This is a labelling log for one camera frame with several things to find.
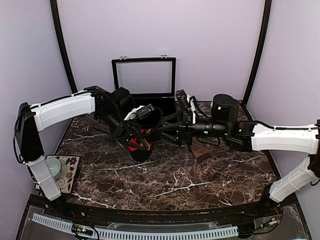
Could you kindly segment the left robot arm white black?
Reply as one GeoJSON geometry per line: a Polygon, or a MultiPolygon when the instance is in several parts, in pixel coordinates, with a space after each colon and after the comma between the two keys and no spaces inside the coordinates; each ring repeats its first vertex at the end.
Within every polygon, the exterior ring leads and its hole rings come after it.
{"type": "Polygon", "coordinates": [[[99,86],[91,86],[44,103],[22,103],[13,130],[15,157],[19,163],[27,165],[34,182],[52,202],[51,210],[58,217],[67,218],[71,208],[60,199],[62,192],[46,162],[39,133],[57,123],[94,114],[107,124],[112,138],[150,154],[152,146],[148,137],[152,132],[144,130],[138,121],[155,110],[152,104],[135,107],[133,96],[123,87],[108,92],[99,86]]]}

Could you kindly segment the tan brown sock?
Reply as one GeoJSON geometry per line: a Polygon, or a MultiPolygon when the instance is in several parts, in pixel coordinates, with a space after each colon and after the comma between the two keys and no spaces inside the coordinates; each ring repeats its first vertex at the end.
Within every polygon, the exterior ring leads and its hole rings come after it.
{"type": "Polygon", "coordinates": [[[198,163],[212,156],[211,151],[201,143],[193,142],[192,145],[189,146],[189,148],[198,163]]]}

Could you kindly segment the black display case glass lid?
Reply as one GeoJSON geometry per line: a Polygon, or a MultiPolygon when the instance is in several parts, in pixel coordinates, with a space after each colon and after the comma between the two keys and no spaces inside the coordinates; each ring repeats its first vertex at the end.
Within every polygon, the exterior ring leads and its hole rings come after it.
{"type": "Polygon", "coordinates": [[[119,58],[111,61],[114,88],[129,90],[135,106],[152,104],[163,115],[176,111],[175,57],[119,58]]]}

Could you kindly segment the argyle red orange black sock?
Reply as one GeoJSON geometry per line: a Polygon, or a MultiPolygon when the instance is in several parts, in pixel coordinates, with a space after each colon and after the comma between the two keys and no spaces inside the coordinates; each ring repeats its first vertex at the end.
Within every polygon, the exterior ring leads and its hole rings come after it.
{"type": "Polygon", "coordinates": [[[151,156],[153,152],[153,146],[147,135],[151,132],[151,129],[140,129],[138,127],[131,128],[132,133],[128,139],[128,148],[130,156],[137,162],[145,162],[151,156]]]}

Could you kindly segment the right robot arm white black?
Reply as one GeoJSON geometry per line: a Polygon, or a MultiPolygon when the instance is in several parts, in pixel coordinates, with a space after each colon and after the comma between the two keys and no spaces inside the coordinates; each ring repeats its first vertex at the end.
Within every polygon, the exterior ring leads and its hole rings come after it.
{"type": "Polygon", "coordinates": [[[286,197],[312,181],[320,180],[320,124],[303,126],[274,126],[258,120],[239,121],[240,102],[230,95],[217,94],[211,103],[210,116],[196,115],[198,106],[193,96],[183,90],[176,92],[180,111],[162,120],[158,129],[162,135],[176,131],[169,139],[181,145],[192,143],[193,138],[221,138],[233,150],[293,151],[307,157],[281,179],[267,185],[255,213],[266,217],[286,197]]]}

